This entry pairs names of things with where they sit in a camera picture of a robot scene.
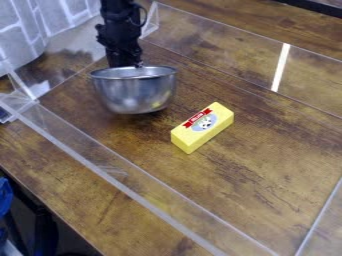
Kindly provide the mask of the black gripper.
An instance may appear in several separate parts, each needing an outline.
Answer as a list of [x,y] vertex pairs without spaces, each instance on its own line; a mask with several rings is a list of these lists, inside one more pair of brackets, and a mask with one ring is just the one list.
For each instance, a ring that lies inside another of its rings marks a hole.
[[142,67],[137,39],[145,22],[140,20],[144,7],[134,0],[100,0],[100,15],[104,23],[94,26],[97,42],[108,49],[105,56],[110,68],[125,67],[126,57],[120,49],[128,52],[128,60],[134,68]]

